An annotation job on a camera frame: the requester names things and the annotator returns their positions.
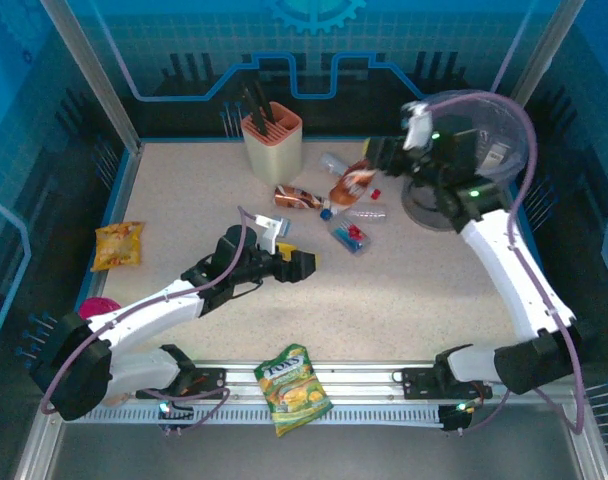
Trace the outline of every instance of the speckled countertop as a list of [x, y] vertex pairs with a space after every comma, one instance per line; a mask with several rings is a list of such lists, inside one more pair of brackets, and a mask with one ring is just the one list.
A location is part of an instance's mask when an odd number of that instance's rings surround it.
[[[306, 165], [293, 184], [326, 195], [334, 179], [318, 168], [321, 154], [352, 163], [361, 150], [361, 142], [305, 142]], [[235, 207], [242, 205], [290, 218], [287, 241], [321, 256], [317, 272], [297, 284], [267, 279], [257, 292], [144, 347], [175, 343], [194, 359], [258, 361], [301, 343], [317, 361], [405, 361], [465, 343], [515, 341], [499, 294], [464, 241], [413, 223], [400, 203], [401, 179], [378, 175], [374, 185], [389, 218], [363, 225], [373, 244], [354, 258], [316, 212], [272, 204], [273, 189], [252, 175], [243, 144], [149, 143], [125, 215], [146, 222], [143, 261], [111, 270], [103, 295], [126, 305], [164, 288], [215, 250], [239, 223]]]

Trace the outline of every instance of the pink object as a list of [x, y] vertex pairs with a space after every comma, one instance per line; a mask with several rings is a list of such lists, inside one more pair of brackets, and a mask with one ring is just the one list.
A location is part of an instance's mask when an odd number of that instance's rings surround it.
[[77, 313], [83, 319], [88, 320], [95, 315], [112, 312], [120, 308], [122, 308], [120, 304], [110, 298], [91, 297], [82, 302]]

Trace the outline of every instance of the robotic arm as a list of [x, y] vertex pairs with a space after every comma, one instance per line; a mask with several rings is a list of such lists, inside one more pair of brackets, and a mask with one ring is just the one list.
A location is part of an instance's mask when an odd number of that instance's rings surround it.
[[[426, 104], [420, 102], [402, 107], [402, 127], [408, 130], [405, 137], [371, 139], [366, 158], [388, 175], [407, 175], [414, 184], [432, 189], [439, 212], [484, 264], [508, 307], [519, 340], [510, 346], [462, 345], [437, 355], [430, 374], [414, 377], [419, 385], [412, 398], [458, 398], [449, 396], [453, 387], [475, 380], [501, 382], [522, 394], [571, 374], [569, 352], [552, 314], [557, 313], [568, 328], [580, 360], [587, 358], [593, 332], [555, 294], [522, 236], [516, 232], [514, 244], [509, 242], [508, 199], [505, 189], [489, 178], [492, 175], [480, 174], [493, 162], [478, 166], [479, 132], [469, 119], [457, 115], [441, 117], [434, 125]], [[506, 154], [507, 145], [502, 148]], [[487, 159], [493, 156], [491, 151]], [[502, 168], [497, 162], [493, 166]], [[515, 248], [548, 295], [552, 309], [543, 303]], [[405, 378], [413, 379], [412, 374]]]
[[30, 369], [31, 377], [44, 392], [71, 353], [93, 332], [135, 305], [166, 297], [166, 301], [148, 305], [134, 312], [126, 321], [114, 323], [113, 328], [83, 350], [51, 397], [62, 418], [74, 420], [104, 399], [145, 388], [157, 389], [170, 396], [191, 393], [201, 375], [175, 345], [163, 345], [145, 353], [128, 352], [168, 328], [220, 307], [233, 298], [237, 285], [252, 283], [259, 286], [262, 279], [269, 276], [279, 282], [295, 283], [315, 271], [315, 255], [295, 250], [291, 260], [285, 261], [275, 247], [277, 236], [287, 233], [288, 220], [259, 215], [253, 219], [267, 230], [258, 244], [257, 235], [247, 227], [235, 268], [216, 285], [199, 293], [172, 295], [206, 285], [226, 271], [240, 242], [241, 225], [230, 227], [219, 239], [212, 255], [197, 262], [160, 292], [120, 310], [91, 317], [88, 321], [76, 313], [60, 319]]

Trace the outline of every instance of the red object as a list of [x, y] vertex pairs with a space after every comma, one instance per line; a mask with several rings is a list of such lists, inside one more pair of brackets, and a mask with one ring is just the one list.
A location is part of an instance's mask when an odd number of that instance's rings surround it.
[[357, 225], [351, 225], [350, 227], [348, 227], [348, 236], [352, 240], [362, 240], [364, 238], [364, 234], [357, 227]]
[[82, 302], [77, 314], [83, 319], [88, 320], [95, 315], [102, 315], [103, 313], [119, 310], [120, 308], [122, 308], [121, 305], [110, 298], [91, 297]]

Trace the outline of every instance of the yellow chip bag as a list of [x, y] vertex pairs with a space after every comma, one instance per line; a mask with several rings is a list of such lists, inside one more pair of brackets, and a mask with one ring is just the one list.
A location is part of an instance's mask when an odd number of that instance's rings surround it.
[[91, 272], [119, 265], [139, 265], [142, 256], [142, 228], [142, 222], [125, 222], [95, 230], [97, 247]]
[[277, 436], [321, 417], [333, 404], [313, 371], [308, 352], [294, 343], [255, 369]]

